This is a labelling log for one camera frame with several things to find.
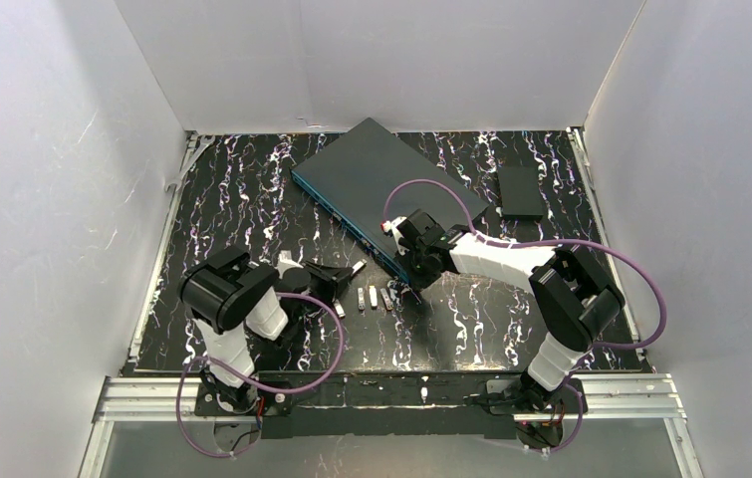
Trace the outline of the large teal network switch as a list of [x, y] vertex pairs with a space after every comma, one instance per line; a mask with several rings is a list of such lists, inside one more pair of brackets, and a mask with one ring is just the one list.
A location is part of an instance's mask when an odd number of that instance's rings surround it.
[[482, 217], [489, 202], [426, 159], [374, 119], [365, 119], [291, 171], [301, 186], [338, 219], [381, 265], [414, 290], [430, 282], [411, 271], [399, 258], [394, 239], [382, 232], [383, 209], [391, 219], [420, 209], [447, 229], [464, 225], [460, 206], [444, 190], [431, 184], [413, 184], [389, 194], [400, 184], [429, 179], [446, 185], [467, 207], [473, 219]]

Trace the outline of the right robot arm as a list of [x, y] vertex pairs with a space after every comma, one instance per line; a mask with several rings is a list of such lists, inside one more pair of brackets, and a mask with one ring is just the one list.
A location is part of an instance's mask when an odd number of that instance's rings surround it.
[[455, 226], [417, 209], [381, 226], [416, 288], [444, 273], [475, 275], [530, 293], [546, 326], [537, 355], [509, 394], [548, 399], [625, 305], [622, 292], [584, 243], [525, 246]]

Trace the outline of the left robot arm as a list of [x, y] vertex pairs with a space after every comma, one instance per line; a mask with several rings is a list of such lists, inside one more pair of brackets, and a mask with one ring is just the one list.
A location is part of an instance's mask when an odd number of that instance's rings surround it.
[[312, 382], [281, 388], [253, 378], [256, 368], [247, 333], [281, 344], [298, 330], [304, 316], [319, 309], [333, 318], [343, 342], [339, 297], [364, 265], [298, 262], [284, 250], [272, 266], [254, 260], [245, 249], [231, 246], [187, 270], [178, 295], [206, 346], [207, 356], [201, 360], [207, 389], [240, 402], [256, 390], [294, 394], [321, 385], [335, 373], [342, 350]]

